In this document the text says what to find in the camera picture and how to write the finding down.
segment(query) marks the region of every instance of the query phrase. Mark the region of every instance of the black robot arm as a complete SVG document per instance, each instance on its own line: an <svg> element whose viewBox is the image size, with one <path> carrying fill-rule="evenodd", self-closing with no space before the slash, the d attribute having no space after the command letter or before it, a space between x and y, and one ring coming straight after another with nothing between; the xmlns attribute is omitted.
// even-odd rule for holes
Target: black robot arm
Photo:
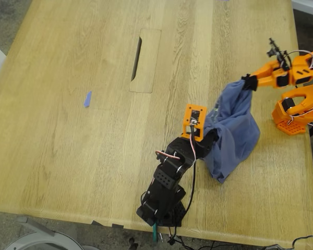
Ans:
<svg viewBox="0 0 313 250"><path fill-rule="evenodd" d="M218 140L216 129L210 130L200 143L196 142L196 157L204 158ZM158 226L181 226L181 220L185 215L185 209L181 203L186 192L178 184L183 174L194 164L195 157L190 140L178 137L173 140L166 149L169 155L175 155L179 159L158 154L160 164L156 168L153 180L147 191L142 195L141 206L137 209L137 215L150 226L157 223Z"/></svg>

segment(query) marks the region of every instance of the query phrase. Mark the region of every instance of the gray floor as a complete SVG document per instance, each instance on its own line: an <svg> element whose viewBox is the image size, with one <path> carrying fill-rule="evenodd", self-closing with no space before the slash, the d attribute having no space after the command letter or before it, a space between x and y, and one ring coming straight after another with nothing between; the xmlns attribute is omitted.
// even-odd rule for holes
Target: gray floor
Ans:
<svg viewBox="0 0 313 250"><path fill-rule="evenodd" d="M16 32L28 10L31 0L0 0L0 49L7 54L14 40ZM313 51L313 16L295 11L299 49ZM0 212L0 249L4 249L14 239L28 231L14 223L16 215ZM92 226L87 224L70 223L56 220L35 218L36 221L49 229L64 232L74 237L79 243L92 245L99 249L128 249L129 239L134 237L139 249L184 249L179 244L170 246L167 243L153 243L152 234L133 230ZM212 241L184 237L187 245L198 249L201 246L211 245ZM222 246L220 250L256 250L259 247L246 245Z"/></svg>

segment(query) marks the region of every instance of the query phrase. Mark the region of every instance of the blue towel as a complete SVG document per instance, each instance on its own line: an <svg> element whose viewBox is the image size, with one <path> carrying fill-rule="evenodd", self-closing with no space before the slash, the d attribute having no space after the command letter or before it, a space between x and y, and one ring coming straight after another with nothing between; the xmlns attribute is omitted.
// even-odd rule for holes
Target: blue towel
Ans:
<svg viewBox="0 0 313 250"><path fill-rule="evenodd" d="M213 178L223 183L254 149L260 130L250 113L252 90L245 81L229 83L204 123L204 135L216 128L219 139L204 161Z"/></svg>

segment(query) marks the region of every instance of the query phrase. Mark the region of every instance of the orange bracket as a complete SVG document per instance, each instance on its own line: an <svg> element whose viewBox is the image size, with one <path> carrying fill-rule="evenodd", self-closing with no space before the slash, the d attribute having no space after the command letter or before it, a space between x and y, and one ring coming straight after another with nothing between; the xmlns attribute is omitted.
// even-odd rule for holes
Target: orange bracket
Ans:
<svg viewBox="0 0 313 250"><path fill-rule="evenodd" d="M200 142L203 140L203 126L206 114L206 107L187 104L183 118L183 131L181 137L189 139L191 134L190 125L194 125L195 141Z"/></svg>

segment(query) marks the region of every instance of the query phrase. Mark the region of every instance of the wooden table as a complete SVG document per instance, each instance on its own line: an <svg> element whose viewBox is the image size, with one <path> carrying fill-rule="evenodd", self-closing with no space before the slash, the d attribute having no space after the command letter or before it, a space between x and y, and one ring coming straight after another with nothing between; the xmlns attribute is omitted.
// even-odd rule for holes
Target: wooden table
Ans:
<svg viewBox="0 0 313 250"><path fill-rule="evenodd" d="M211 109L268 61L269 37L297 48L290 1L34 0L0 73L0 211L151 231L136 209L154 150L179 136L187 103ZM309 136L275 128L281 92L254 93L261 136L224 184L198 162L180 235L291 247L313 234Z"/></svg>

